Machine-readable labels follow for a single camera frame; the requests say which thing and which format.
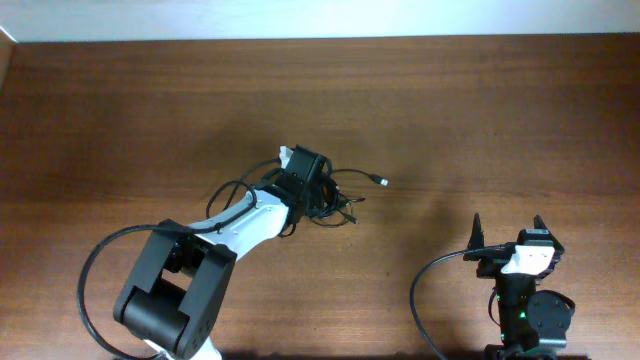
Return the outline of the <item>black usb cable silver plug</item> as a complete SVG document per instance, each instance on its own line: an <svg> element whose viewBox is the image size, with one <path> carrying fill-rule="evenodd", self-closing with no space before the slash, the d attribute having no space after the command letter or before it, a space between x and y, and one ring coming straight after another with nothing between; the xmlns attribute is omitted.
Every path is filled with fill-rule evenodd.
<svg viewBox="0 0 640 360"><path fill-rule="evenodd" d="M381 185L381 186L387 186L389 184L389 180L377 175L377 174L373 174L373 173L369 173L369 172L365 172L363 170L359 170L359 169L351 169L351 168L342 168L342 169L335 169L332 170L330 172L330 175L334 175L334 174L338 174L338 173L356 173L356 174L360 174L363 175L365 177L367 177L370 181Z"/></svg>

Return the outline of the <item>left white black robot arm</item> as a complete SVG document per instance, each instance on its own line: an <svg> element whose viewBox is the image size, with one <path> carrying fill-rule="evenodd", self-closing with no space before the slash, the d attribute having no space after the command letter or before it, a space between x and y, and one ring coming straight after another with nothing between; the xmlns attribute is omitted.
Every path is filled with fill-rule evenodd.
<svg viewBox="0 0 640 360"><path fill-rule="evenodd" d="M282 148L273 181L251 187L221 213L189 226L158 224L139 255L113 316L168 359L218 359L210 333L236 262L307 213L325 156Z"/></svg>

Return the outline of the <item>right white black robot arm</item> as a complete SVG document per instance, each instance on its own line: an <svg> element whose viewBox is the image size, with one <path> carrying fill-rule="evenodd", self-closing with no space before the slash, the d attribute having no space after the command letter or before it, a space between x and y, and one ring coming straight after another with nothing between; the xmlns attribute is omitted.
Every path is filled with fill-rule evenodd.
<svg viewBox="0 0 640 360"><path fill-rule="evenodd" d="M498 307L490 318L501 333L499 345L484 349L485 359L555 359L567 346L566 332L575 302L537 286L550 275L565 249L540 216L514 242L487 246L479 215L472 223L465 261L478 264L476 276L495 281L489 304Z"/></svg>

